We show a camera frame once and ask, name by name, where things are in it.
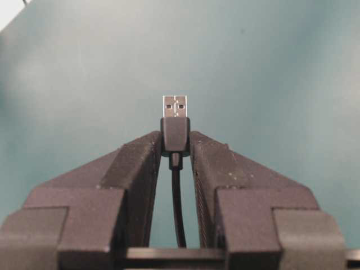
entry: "usb cable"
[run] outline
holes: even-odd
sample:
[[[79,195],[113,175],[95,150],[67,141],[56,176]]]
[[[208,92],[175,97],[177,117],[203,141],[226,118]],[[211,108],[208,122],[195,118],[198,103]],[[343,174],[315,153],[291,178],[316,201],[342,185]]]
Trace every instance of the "usb cable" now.
[[[173,208],[176,238],[179,248],[186,247],[181,209],[180,170],[182,158],[190,154],[190,119],[187,117],[186,96],[163,96],[162,155],[169,158],[172,170]]]

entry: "metal connector shell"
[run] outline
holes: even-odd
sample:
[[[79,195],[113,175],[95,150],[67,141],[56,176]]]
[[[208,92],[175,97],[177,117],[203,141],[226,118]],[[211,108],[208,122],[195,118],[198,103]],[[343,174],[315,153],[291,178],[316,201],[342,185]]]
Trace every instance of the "metal connector shell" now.
[[[163,96],[163,117],[187,117],[187,96]]]

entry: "black plastic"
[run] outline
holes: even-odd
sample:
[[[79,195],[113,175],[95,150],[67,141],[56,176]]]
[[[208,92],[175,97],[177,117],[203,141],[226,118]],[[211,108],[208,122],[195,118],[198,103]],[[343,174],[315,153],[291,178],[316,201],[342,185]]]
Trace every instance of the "black plastic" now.
[[[171,153],[190,154],[190,119],[188,117],[163,117],[160,121],[163,134],[162,155],[170,156]]]

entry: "usb connector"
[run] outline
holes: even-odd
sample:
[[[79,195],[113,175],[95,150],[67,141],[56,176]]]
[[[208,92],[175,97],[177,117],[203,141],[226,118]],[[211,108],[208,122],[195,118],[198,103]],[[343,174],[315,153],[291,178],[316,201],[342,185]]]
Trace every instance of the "usb connector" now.
[[[190,119],[187,117],[187,97],[164,96],[163,113],[164,117],[160,122],[163,134],[162,155],[170,157],[170,169],[176,166],[172,162],[172,157],[175,158],[173,154],[179,155],[179,168],[182,169],[182,157],[190,154]]]
[[[163,96],[163,118],[160,121],[163,134],[162,155],[169,157],[172,171],[175,231],[178,246],[186,247],[181,209],[180,170],[182,158],[190,154],[190,119],[187,117],[186,96]]]

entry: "green surface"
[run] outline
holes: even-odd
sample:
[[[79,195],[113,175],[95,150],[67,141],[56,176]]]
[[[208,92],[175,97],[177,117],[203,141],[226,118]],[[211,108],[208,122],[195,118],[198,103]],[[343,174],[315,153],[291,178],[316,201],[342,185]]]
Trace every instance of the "green surface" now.
[[[159,129],[162,95],[186,94],[193,129],[309,186],[360,247],[359,14],[359,1],[32,1],[0,33],[0,220],[35,185]],[[151,245],[176,245],[165,159]]]

